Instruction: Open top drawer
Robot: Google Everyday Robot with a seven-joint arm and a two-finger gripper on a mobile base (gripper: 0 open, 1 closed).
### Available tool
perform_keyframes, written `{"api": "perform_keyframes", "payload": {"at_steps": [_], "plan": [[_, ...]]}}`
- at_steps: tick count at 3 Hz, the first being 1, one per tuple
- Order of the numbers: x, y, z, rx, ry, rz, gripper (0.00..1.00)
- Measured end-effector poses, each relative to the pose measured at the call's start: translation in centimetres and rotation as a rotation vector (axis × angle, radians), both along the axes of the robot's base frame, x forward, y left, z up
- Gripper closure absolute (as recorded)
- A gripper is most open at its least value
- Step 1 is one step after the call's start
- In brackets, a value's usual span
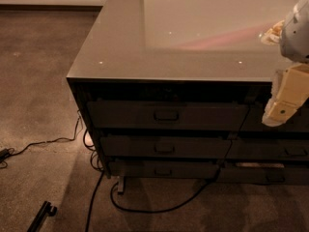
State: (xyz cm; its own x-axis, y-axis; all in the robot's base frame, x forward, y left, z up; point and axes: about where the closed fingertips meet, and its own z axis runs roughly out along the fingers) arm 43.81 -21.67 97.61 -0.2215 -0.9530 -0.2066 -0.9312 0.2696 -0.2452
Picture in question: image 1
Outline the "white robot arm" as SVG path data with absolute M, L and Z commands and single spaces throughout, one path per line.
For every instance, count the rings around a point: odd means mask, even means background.
M 276 72 L 262 117 L 264 125 L 278 127 L 309 99 L 309 0 L 298 0 L 284 20 L 262 35 L 261 42 L 278 44 L 281 55 L 294 63 Z

